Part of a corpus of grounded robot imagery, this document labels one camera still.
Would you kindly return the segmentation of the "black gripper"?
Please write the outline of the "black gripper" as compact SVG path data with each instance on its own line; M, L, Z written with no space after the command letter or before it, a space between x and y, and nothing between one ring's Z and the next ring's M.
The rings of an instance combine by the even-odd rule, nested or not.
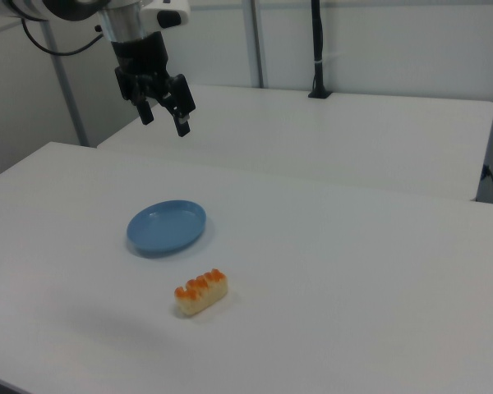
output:
M161 33L131 42L112 42L118 67L115 76L122 98L137 109L143 125L154 120L147 98L163 99L173 117L179 137L190 132L190 113L196 109L183 74L170 77L166 70L168 54Z

